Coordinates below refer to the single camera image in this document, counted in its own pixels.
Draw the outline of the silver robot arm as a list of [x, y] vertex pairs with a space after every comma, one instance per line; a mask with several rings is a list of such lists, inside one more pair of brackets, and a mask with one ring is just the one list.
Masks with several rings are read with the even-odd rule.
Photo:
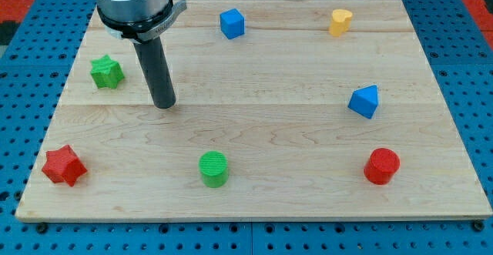
[[175, 105], [176, 94], [161, 35], [187, 9], [186, 0], [95, 0], [107, 32], [131, 41], [155, 107]]

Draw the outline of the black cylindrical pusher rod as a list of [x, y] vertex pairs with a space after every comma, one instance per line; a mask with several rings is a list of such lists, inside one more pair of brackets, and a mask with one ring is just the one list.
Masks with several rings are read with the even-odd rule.
[[155, 107], [168, 109], [174, 106], [176, 95], [160, 38], [135, 43], [134, 49]]

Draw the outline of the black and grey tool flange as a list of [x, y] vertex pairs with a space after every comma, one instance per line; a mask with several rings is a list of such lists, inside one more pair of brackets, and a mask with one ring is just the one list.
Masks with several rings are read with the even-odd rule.
[[117, 39], [128, 39], [133, 43], [143, 44], [159, 38], [177, 20], [178, 15], [187, 9], [186, 0], [173, 0], [159, 12], [147, 20], [139, 22], [117, 22], [105, 16], [99, 6], [96, 7], [106, 31]]

